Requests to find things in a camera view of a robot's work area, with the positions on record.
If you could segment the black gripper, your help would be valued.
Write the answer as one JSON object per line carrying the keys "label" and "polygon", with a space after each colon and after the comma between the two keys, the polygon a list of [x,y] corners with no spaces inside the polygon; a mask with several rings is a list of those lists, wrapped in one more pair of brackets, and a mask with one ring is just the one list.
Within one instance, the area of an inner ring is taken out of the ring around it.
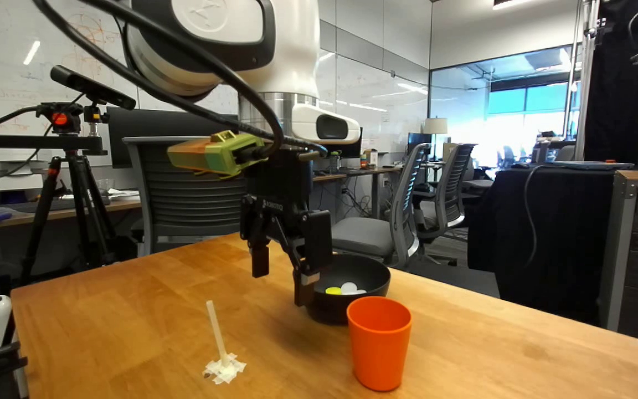
{"label": "black gripper", "polygon": [[312,173],[296,152],[274,152],[244,170],[239,235],[250,247],[251,275],[267,273],[267,242],[276,240],[292,264],[294,303],[332,261],[329,212],[309,209]]}

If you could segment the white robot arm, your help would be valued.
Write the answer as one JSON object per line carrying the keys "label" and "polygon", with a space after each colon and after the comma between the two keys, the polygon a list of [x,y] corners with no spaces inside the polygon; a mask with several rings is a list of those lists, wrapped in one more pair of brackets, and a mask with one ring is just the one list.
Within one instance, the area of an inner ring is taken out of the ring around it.
{"label": "white robot arm", "polygon": [[81,0],[123,24],[113,57],[51,0],[38,10],[96,63],[148,95],[219,129],[168,148],[177,169],[248,180],[239,235],[251,273],[267,273],[267,243],[292,264],[294,302],[314,302],[335,264],[329,214],[308,203],[309,161],[360,142],[359,122],[319,106],[316,0]]}

